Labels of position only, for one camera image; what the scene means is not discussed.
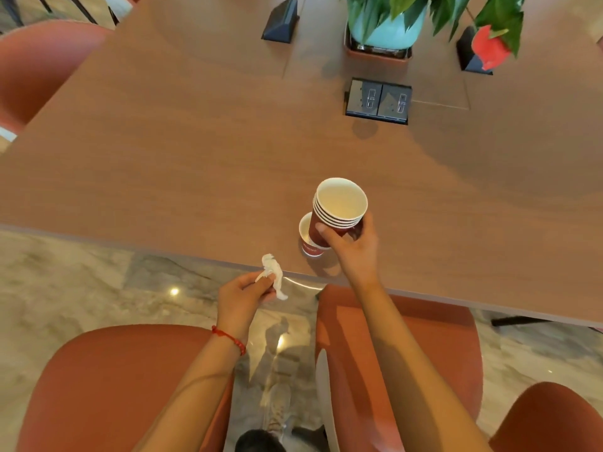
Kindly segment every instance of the shoe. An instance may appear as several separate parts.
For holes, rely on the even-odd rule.
[[[291,405],[291,388],[284,383],[272,386],[264,411],[263,429],[273,434],[279,441],[285,430],[285,419]]]

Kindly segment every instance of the forearm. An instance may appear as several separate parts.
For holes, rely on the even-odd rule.
[[[355,288],[406,452],[490,452],[378,282]]]
[[[239,356],[230,339],[212,336],[134,452],[198,452]]]

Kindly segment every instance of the hand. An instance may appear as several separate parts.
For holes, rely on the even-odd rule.
[[[332,228],[317,223],[316,229],[329,243],[339,258],[341,268],[353,288],[366,288],[379,284],[377,272],[377,247],[379,240],[373,224],[373,214],[367,212],[363,218],[362,234],[356,241],[348,241]]]
[[[222,331],[247,344],[249,326],[260,303],[276,298],[272,288],[274,274],[254,281],[262,272],[247,273],[224,284],[218,290],[218,323]]]

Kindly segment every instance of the person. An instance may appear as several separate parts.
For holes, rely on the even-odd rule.
[[[362,233],[354,241],[321,223],[317,229],[339,258],[362,305],[405,451],[492,452],[486,437],[418,346],[383,288],[371,212],[366,213]],[[218,295],[218,328],[243,343],[247,342],[260,303],[274,297],[271,278],[253,283],[258,274],[237,277],[222,286]],[[212,337],[135,452],[197,452],[239,355],[239,348],[230,339]],[[247,432],[239,442],[244,444],[237,452],[285,450],[263,430]]]

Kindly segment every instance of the red flower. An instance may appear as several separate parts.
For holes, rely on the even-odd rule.
[[[480,28],[471,42],[471,48],[484,64],[484,70],[497,67],[511,54],[500,37],[490,38],[491,28],[491,25]]]

